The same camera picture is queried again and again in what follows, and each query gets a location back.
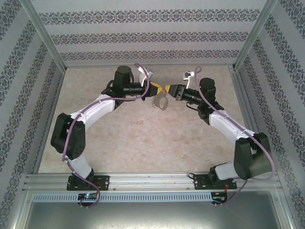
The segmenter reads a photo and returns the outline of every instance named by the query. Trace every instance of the black mounting bracket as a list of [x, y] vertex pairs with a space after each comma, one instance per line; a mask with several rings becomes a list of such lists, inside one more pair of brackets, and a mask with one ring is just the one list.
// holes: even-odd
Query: black mounting bracket
[[226, 179], [213, 184], [208, 174], [189, 173], [188, 177], [194, 181], [195, 190], [225, 189], [226, 185], [227, 189], [237, 189], [234, 179]]
[[[110, 180], [110, 176], [94, 176], [92, 183], [95, 184], [99, 188], [100, 191], [108, 191], [109, 180]], [[72, 175], [72, 176], [69, 176], [67, 190], [68, 191], [95, 191], [96, 189], [91, 185], [87, 185], [87, 183], [80, 182], [80, 179], [78, 177]]]

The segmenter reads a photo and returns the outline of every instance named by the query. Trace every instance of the cable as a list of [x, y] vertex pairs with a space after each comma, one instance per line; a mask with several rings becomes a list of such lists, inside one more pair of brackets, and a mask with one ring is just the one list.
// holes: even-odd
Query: cable
[[233, 199], [236, 198], [236, 196], [241, 192], [241, 190], [245, 187], [245, 185], [247, 184], [248, 180], [244, 181], [244, 184], [239, 188], [239, 190], [230, 198], [228, 199], [225, 203], [223, 203], [223, 205], [226, 205], [228, 203], [230, 203]]
[[186, 103], [186, 107], [187, 107], [187, 108], [190, 108], [190, 109], [192, 109], [192, 110], [194, 110], [194, 111], [197, 111], [196, 108], [193, 108], [193, 107], [189, 106], [188, 104], [189, 104], [189, 105], [192, 105], [192, 103], [187, 102], [187, 103]]
[[134, 100], [137, 100], [137, 99], [141, 99], [143, 96], [146, 95], [146, 93], [148, 92], [148, 89], [149, 89], [149, 76], [148, 76], [148, 73], [146, 71], [146, 69], [140, 65], [139, 63], [135, 63], [134, 66], [136, 67], [140, 67], [143, 69], [145, 75], [146, 75], [146, 80], [147, 80], [147, 87], [145, 88], [145, 91], [143, 94], [141, 94], [139, 97], [136, 97], [136, 98], [105, 98], [105, 99], [101, 99], [101, 100], [98, 100], [98, 101], [95, 101], [94, 103], [88, 105], [87, 107], [85, 107], [76, 117], [75, 119], [73, 120], [73, 122], [71, 123], [71, 126], [69, 128], [69, 132], [68, 132], [68, 135], [67, 135], [67, 139], [66, 139], [66, 142], [65, 142], [65, 146], [64, 146], [64, 149], [63, 149], [63, 153], [62, 153], [62, 161], [65, 161], [68, 165], [68, 167], [71, 169], [72, 173], [77, 176], [79, 179], [85, 181], [86, 183], [88, 183], [89, 185], [93, 186], [96, 190], [97, 190], [97, 194], [98, 194], [98, 197], [96, 198], [96, 201], [94, 203], [92, 203], [90, 206], [83, 206], [81, 203], [82, 203], [82, 200], [80, 201], [80, 206], [81, 208], [91, 208], [93, 207], [94, 205], [96, 205], [99, 200], [100, 200], [100, 196], [101, 196], [101, 192], [99, 190], [99, 188], [91, 183], [90, 181], [86, 180], [85, 178], [83, 178], [81, 175], [79, 175], [73, 168], [72, 166], [70, 165], [69, 161], [68, 161], [68, 157], [66, 157], [66, 153], [67, 153], [67, 148], [68, 148], [68, 144], [69, 144], [69, 139], [70, 139], [70, 136], [71, 136], [71, 133], [72, 133], [72, 129], [76, 123], [76, 121], [83, 115], [83, 113], [85, 113], [90, 107], [98, 104], [98, 103], [101, 103], [101, 102], [104, 102], [104, 101], [107, 101], [107, 100], [124, 100], [124, 101], [134, 101]]
[[195, 68], [195, 71], [194, 71], [194, 78], [195, 78], [195, 83], [196, 83], [196, 86], [197, 86], [197, 90], [200, 94], [200, 96], [202, 97], [202, 99], [206, 102], [206, 104], [208, 104], [215, 112], [217, 112], [221, 117], [227, 119], [230, 123], [232, 123], [233, 125], [235, 125], [240, 131], [242, 131], [243, 133], [245, 133], [249, 138], [251, 138], [261, 149], [262, 151], [265, 153], [266, 157], [268, 158], [269, 162], [270, 162], [270, 165], [271, 165], [271, 170], [272, 170], [272, 173], [270, 175], [270, 177], [266, 178], [266, 179], [260, 179], [260, 178], [251, 178], [253, 180], [271, 180], [274, 176], [275, 176], [275, 164], [271, 158], [271, 156], [268, 154], [267, 150], [262, 146], [262, 144], [259, 143], [259, 141], [257, 141], [251, 134], [249, 134], [245, 128], [242, 128], [240, 127], [240, 125], [238, 125], [238, 123], [236, 123], [233, 119], [231, 119], [230, 117], [226, 116], [225, 114], [221, 113], [220, 111], [218, 111], [206, 98], [205, 96], [203, 95], [203, 93], [201, 92], [200, 90], [200, 86], [199, 86], [199, 83], [198, 83], [198, 80], [197, 80], [197, 74], [199, 72], [201, 72], [202, 70], [202, 67], [200, 66], [197, 66]]

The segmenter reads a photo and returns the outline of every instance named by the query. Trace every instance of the patterned wallpaper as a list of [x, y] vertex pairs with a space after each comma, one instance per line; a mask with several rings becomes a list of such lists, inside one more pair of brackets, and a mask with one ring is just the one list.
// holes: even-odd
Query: patterned wallpaper
[[67, 66], [235, 62], [266, 0], [33, 0]]
[[304, 0], [280, 0], [239, 73], [259, 131], [269, 135], [297, 228], [305, 228]]
[[52, 59], [17, 0], [0, 0], [0, 229], [12, 218], [32, 173], [61, 82]]

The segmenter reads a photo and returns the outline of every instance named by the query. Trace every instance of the beige marble floor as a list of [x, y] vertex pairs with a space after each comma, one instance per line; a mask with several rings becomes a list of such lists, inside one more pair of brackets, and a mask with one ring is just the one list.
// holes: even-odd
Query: beige marble floor
[[[152, 66], [153, 81], [185, 84], [182, 73], [194, 66]], [[70, 114], [93, 101], [113, 79], [116, 68], [68, 69], [48, 136], [40, 173], [70, 172], [61, 155], [50, 145], [58, 114]], [[132, 69], [135, 78], [139, 74]], [[230, 116], [243, 124], [243, 118], [227, 66], [204, 66], [200, 78], [215, 80], [216, 99]], [[182, 172], [208, 171], [232, 161], [234, 146], [216, 129], [202, 121], [185, 102], [169, 95], [165, 111], [146, 101], [123, 103], [98, 120], [86, 133], [84, 154], [95, 172]]]

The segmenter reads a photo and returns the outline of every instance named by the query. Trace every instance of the robotic arm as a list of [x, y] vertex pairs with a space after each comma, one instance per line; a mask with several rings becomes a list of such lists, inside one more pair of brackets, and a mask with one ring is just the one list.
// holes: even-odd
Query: robotic arm
[[[149, 78], [151, 78], [153, 73], [150, 71], [147, 72]], [[92, 182], [94, 170], [88, 165], [84, 154], [82, 154], [86, 146], [85, 132], [98, 119], [115, 110], [124, 102], [123, 100], [112, 99], [101, 102], [101, 100], [105, 98], [125, 98], [128, 95], [141, 95], [144, 93], [146, 87], [149, 88], [145, 96], [142, 97], [142, 100], [145, 100], [146, 97], [155, 96], [162, 91], [162, 87], [154, 82], [150, 81], [150, 84], [147, 85], [146, 75], [143, 71], [141, 71], [139, 82], [135, 83], [131, 68], [119, 66], [115, 72], [114, 80], [111, 80], [106, 89], [102, 91], [102, 94], [91, 103], [95, 103], [94, 105], [84, 113], [81, 113], [81, 111], [84, 110], [83, 108], [70, 115], [62, 113], [57, 117], [51, 137], [51, 145], [55, 147], [57, 152], [63, 153], [70, 126], [74, 119], [81, 114], [71, 130], [66, 157], [69, 165], [77, 174]], [[89, 185], [82, 180], [79, 180], [79, 183], [89, 187]]]
[[[190, 80], [194, 72], [185, 72], [183, 78]], [[233, 120], [221, 107], [215, 98], [216, 88], [214, 80], [203, 78], [200, 80], [200, 89], [207, 101], [214, 106], [220, 115], [214, 111], [200, 96], [199, 92], [188, 88], [188, 85], [174, 84], [166, 86], [166, 91], [177, 101], [186, 101], [197, 106], [198, 115], [208, 125], [218, 129], [235, 145], [234, 161], [210, 168], [209, 178], [213, 185], [230, 178], [247, 180], [257, 175], [272, 170], [270, 162], [262, 149], [245, 134], [253, 136], [271, 155], [268, 137], [264, 133], [256, 134], [238, 124], [233, 125], [228, 119]]]

